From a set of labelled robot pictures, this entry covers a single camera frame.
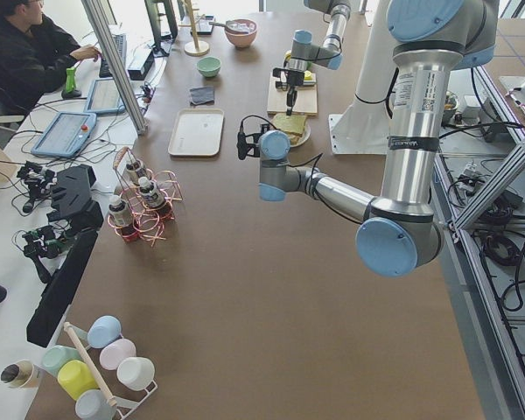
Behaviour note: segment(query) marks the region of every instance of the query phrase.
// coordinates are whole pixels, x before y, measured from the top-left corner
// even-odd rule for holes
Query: black jacket
[[[33,38],[0,16],[0,102],[23,115],[44,93],[64,84],[67,68],[76,63],[69,54],[80,47],[45,15],[31,33]]]

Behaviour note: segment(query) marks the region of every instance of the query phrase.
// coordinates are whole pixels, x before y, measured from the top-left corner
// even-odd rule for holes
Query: white desk
[[[163,59],[156,59],[155,65],[148,73],[149,82],[155,86],[161,73],[165,68]],[[81,63],[76,72],[76,84],[78,89],[85,96],[88,93],[90,83],[97,77],[99,63],[87,60]],[[142,82],[131,82],[136,91],[140,92]],[[41,103],[55,101],[60,99],[60,92],[46,94],[41,98]],[[36,108],[25,119],[19,131],[23,130],[44,130],[49,122],[53,119],[56,111],[73,111],[81,112],[85,101],[72,100],[50,103],[48,107],[41,106]],[[132,146],[137,139],[137,133],[132,121],[127,114],[106,115],[98,118],[95,130],[91,133],[92,139],[99,137],[109,140],[112,144],[109,149],[119,150],[122,146]],[[29,153],[31,147],[35,144],[38,135],[32,133],[22,133],[14,136],[8,143],[4,151],[14,162],[23,163],[25,160],[45,164],[50,159],[34,157]],[[94,144],[106,144],[97,140]],[[75,159],[73,165],[83,163],[91,165],[94,168],[97,181],[93,188],[93,198],[101,205],[101,210],[107,212],[107,203],[109,194],[117,186],[117,177],[112,170],[114,153],[106,156],[101,162],[90,163],[82,159]],[[51,168],[55,172],[64,169],[64,165],[55,165]],[[23,253],[14,247],[11,240],[18,230],[31,230],[40,228],[47,224],[46,215],[52,211],[48,201],[38,206],[30,215],[22,217],[16,209],[11,206],[11,200],[19,192],[14,188],[0,190],[0,284],[4,286],[8,295],[0,304],[0,374],[2,370],[16,361],[27,359],[36,364],[40,364],[41,358],[46,349],[28,343],[25,335],[25,328],[31,319],[35,309],[39,305],[41,293],[45,285],[39,281],[37,271],[33,262],[24,257]],[[19,208],[25,202],[24,198],[16,200]],[[19,236],[18,243],[23,247],[23,239]],[[44,265],[53,271],[62,262],[62,256],[55,260],[43,259]],[[51,342],[54,344],[57,333],[53,336]],[[25,414],[36,393],[34,389],[10,389],[0,382],[0,418],[17,420],[25,417]]]

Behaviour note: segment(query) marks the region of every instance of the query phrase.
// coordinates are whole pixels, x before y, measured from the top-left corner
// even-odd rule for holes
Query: person
[[[0,0],[0,103],[5,114],[28,115],[39,98],[60,88],[67,68],[99,50],[80,46],[43,13],[44,0]]]

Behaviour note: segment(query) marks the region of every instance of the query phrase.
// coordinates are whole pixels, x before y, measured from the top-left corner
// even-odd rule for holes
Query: wooden handle
[[[69,322],[65,322],[64,331],[66,332],[66,334],[68,334],[68,337],[70,337],[70,340],[73,342],[74,347],[76,347],[76,350],[78,350],[81,359],[84,361],[84,363],[86,363],[87,367],[89,368],[91,375],[94,377],[95,381],[97,382],[97,385],[99,385],[99,389],[101,390],[103,396],[107,400],[107,404],[111,407],[115,407],[115,396],[107,386],[107,383],[103,379],[102,374],[100,374],[99,370],[97,370],[97,367],[95,367],[94,361],[91,360],[91,357],[89,357],[89,354],[86,351],[85,347],[83,346],[83,344],[81,344],[81,341],[78,338],[78,334],[74,330],[72,324],[70,324]]]

